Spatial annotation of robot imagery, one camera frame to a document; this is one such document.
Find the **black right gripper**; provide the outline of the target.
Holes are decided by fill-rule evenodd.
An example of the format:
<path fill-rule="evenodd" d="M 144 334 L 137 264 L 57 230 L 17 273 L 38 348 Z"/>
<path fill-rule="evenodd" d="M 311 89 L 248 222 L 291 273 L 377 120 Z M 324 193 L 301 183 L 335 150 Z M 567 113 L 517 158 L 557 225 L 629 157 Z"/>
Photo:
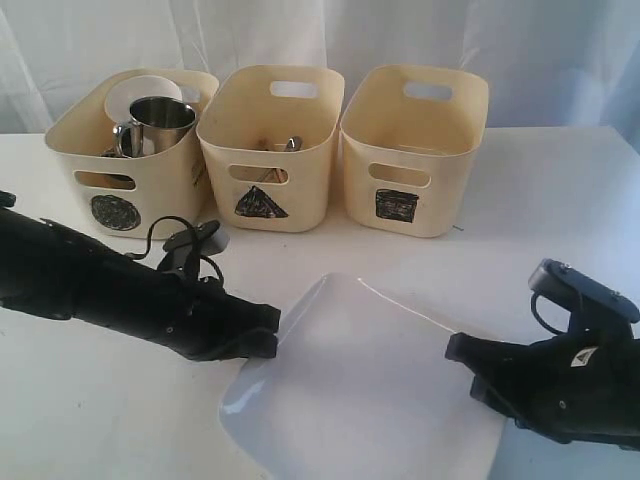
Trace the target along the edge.
<path fill-rule="evenodd" d="M 444 357 L 476 373 L 470 396 L 558 443 L 639 443 L 639 341 L 629 324 L 530 344 L 453 334 Z M 497 377 L 492 384 L 482 375 Z"/>

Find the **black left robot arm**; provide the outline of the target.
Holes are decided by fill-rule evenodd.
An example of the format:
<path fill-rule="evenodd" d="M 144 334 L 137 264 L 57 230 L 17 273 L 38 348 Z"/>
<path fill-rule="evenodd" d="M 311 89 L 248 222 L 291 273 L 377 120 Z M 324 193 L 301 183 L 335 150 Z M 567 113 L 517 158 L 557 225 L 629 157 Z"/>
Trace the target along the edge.
<path fill-rule="evenodd" d="M 1 305 L 55 321 L 72 318 L 167 347 L 192 361 L 272 359 L 279 309 L 228 294 L 224 276 L 203 277 L 222 251 L 213 220 L 183 228 L 156 268 L 50 219 L 14 211 L 1 194 Z"/>

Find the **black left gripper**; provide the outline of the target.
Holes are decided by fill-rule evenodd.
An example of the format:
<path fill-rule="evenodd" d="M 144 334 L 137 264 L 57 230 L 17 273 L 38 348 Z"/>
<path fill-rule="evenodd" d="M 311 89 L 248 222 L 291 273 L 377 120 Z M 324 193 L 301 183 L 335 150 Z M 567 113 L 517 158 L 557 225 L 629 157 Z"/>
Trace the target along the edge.
<path fill-rule="evenodd" d="M 225 294 L 214 310 L 176 275 L 136 262 L 107 260 L 88 274 L 72 302 L 72 317 L 165 346 L 189 360 L 272 359 L 281 311 Z"/>

